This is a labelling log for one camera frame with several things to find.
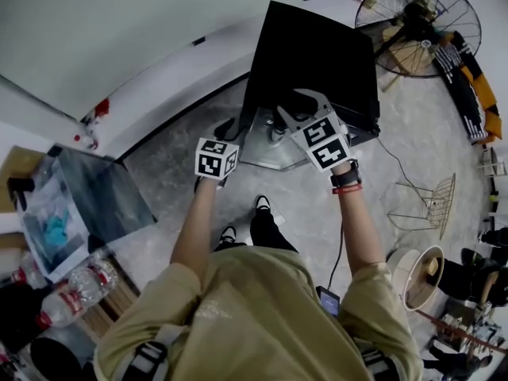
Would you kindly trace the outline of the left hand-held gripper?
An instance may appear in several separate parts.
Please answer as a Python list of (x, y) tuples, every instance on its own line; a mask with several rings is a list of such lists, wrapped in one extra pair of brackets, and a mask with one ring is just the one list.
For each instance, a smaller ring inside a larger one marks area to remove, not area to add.
[[(214, 130), (218, 140), (235, 140), (238, 119), (231, 117)], [(194, 173), (197, 176), (222, 181), (237, 167), (240, 147), (223, 141), (200, 137), (195, 151)]]

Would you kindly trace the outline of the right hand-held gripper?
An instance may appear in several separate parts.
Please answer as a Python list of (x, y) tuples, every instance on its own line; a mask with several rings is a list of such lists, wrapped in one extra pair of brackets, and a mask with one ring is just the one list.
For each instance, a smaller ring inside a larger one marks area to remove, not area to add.
[(305, 121), (296, 121), (281, 106), (277, 106), (277, 112), (291, 131), (291, 139), (307, 159), (320, 172), (354, 160), (348, 143), (348, 128), (331, 108), (327, 97), (305, 88), (295, 88), (294, 92), (312, 98), (317, 103), (316, 114)]

